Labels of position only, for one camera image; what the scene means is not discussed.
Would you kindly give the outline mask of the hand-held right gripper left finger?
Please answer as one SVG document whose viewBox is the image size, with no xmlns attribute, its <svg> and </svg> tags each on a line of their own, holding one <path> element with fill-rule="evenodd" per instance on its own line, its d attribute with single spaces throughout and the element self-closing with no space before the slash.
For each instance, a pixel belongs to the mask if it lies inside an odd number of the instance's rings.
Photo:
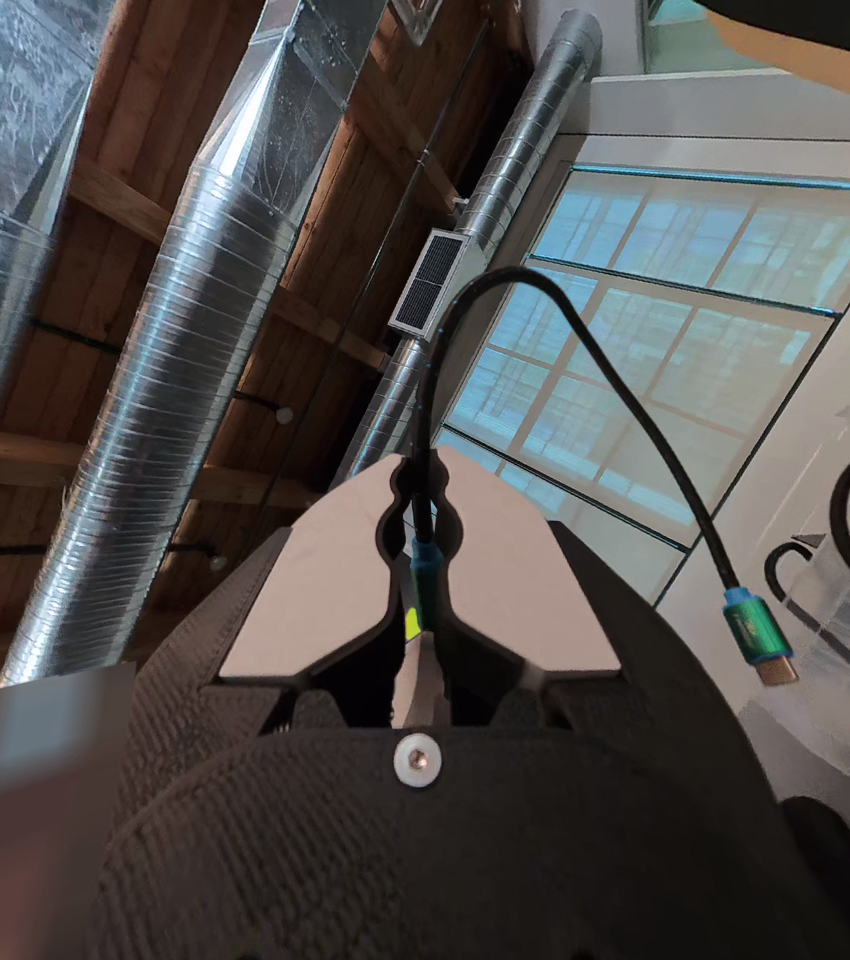
<svg viewBox="0 0 850 960">
<path fill-rule="evenodd" d="M 383 633 L 399 599 L 405 466 L 385 456 L 292 524 L 218 678 L 298 685 Z"/>
</svg>

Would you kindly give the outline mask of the large paned window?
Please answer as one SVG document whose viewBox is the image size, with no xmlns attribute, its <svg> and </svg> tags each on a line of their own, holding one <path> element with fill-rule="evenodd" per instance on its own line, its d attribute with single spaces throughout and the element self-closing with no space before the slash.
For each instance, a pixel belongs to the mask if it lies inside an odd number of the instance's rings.
<svg viewBox="0 0 850 960">
<path fill-rule="evenodd" d="M 574 164 L 523 264 L 558 285 L 711 513 L 850 306 L 850 182 Z M 700 537 L 549 298 L 508 290 L 435 438 L 645 599 Z"/>
</svg>

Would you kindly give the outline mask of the black vent grille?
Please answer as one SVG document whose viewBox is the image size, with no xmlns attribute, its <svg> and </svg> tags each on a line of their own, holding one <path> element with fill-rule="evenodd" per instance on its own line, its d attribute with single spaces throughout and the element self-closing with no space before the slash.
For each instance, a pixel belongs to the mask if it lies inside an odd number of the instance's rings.
<svg viewBox="0 0 850 960">
<path fill-rule="evenodd" d="M 389 316 L 389 329 L 411 337 L 429 335 L 467 244 L 467 236 L 457 231 L 431 231 Z"/>
</svg>

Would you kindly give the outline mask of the clear plastic bin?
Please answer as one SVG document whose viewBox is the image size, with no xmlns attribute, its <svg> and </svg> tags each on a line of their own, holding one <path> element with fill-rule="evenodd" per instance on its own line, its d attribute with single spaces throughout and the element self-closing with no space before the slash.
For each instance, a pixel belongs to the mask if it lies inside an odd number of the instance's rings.
<svg viewBox="0 0 850 960">
<path fill-rule="evenodd" d="M 834 434 L 792 485 L 760 543 L 769 604 L 784 628 L 799 681 L 757 696 L 808 751 L 850 774 L 850 567 L 829 505 L 850 465 L 850 404 Z"/>
</svg>

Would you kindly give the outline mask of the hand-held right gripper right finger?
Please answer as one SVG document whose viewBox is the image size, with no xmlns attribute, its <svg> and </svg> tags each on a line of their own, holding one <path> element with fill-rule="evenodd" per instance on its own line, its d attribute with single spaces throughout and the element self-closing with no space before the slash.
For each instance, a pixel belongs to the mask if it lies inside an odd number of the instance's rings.
<svg viewBox="0 0 850 960">
<path fill-rule="evenodd" d="M 545 678 L 611 677 L 621 662 L 544 516 L 500 477 L 443 445 L 451 614 Z"/>
</svg>

